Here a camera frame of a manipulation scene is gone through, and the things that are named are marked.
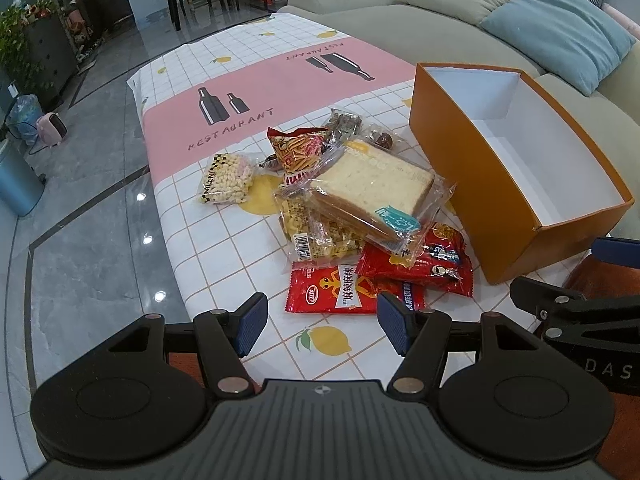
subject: barcode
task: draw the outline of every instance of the barcode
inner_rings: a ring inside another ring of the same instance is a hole
[[[311,249],[309,248],[309,236],[306,233],[293,235],[293,243],[296,247],[296,254],[299,260],[310,260]]]

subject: gray marble floor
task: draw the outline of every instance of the gray marble floor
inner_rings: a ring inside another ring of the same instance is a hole
[[[29,414],[35,387],[143,314],[188,321],[151,179],[136,173],[147,160],[127,79],[180,44],[265,15],[246,5],[224,12],[203,6],[186,25],[181,15],[178,33],[164,16],[115,36],[86,76],[76,76],[65,91],[58,109],[68,128],[64,142],[27,156],[48,180],[38,205],[17,223],[5,337],[9,395],[28,471],[44,460]]]

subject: orange box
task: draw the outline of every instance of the orange box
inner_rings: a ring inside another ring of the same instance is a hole
[[[451,199],[489,283],[588,249],[633,205],[580,127],[518,69],[420,63],[409,125]]]

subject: beige sofa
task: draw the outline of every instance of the beige sofa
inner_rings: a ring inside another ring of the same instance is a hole
[[[393,0],[289,0],[290,12],[410,63],[508,66],[535,78],[598,143],[637,199],[613,234],[640,239],[640,41],[590,97],[480,28]]]

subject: blue pillow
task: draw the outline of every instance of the blue pillow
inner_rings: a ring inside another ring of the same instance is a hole
[[[587,96],[636,42],[589,0],[510,0],[479,27]]]

